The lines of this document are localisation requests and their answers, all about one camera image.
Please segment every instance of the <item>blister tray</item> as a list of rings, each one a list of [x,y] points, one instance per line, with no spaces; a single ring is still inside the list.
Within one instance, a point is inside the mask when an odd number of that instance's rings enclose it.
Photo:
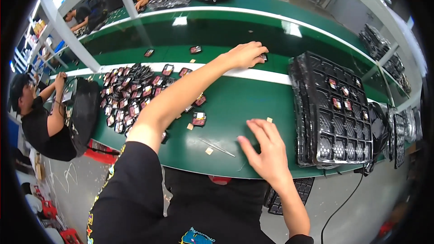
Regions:
[[[404,163],[404,141],[405,141],[405,119],[399,114],[394,115],[395,123],[395,169],[399,168]]]
[[[366,118],[368,102],[361,79],[311,52],[296,57],[293,64],[302,77],[298,79],[295,73],[293,80],[304,82],[305,87],[299,83],[299,89],[307,93],[313,162],[360,164],[372,160],[371,123]]]

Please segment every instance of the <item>gray floor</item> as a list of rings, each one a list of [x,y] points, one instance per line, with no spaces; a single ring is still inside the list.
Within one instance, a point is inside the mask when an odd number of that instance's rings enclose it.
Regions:
[[[59,212],[68,226],[75,228],[85,240],[88,212],[104,183],[108,166],[87,157],[72,162],[49,161],[46,158],[43,161]],[[354,196],[329,222],[324,232],[324,242],[368,244],[388,217],[406,184],[407,164],[408,161],[398,170],[393,168],[393,163],[377,164],[375,170],[362,180]],[[321,230],[328,217],[354,190],[360,176],[347,172],[341,176],[315,179],[306,209],[311,222],[311,236],[316,243],[320,243]],[[165,189],[164,193],[166,209],[171,194]],[[288,239],[288,230],[283,217],[263,210],[263,231],[276,243],[284,243]]]

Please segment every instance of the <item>printed graphic on shirt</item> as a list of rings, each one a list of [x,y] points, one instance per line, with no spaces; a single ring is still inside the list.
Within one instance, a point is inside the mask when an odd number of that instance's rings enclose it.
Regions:
[[[193,227],[181,238],[181,244],[212,244],[215,239],[196,231]]]
[[[93,214],[90,214],[89,212],[89,218],[87,220],[87,224],[92,225],[92,223],[93,223]]]
[[[93,232],[92,229],[89,227],[89,225],[87,225],[87,230],[86,230],[86,232],[87,232],[87,237],[89,237],[89,236],[90,236],[90,233]]]

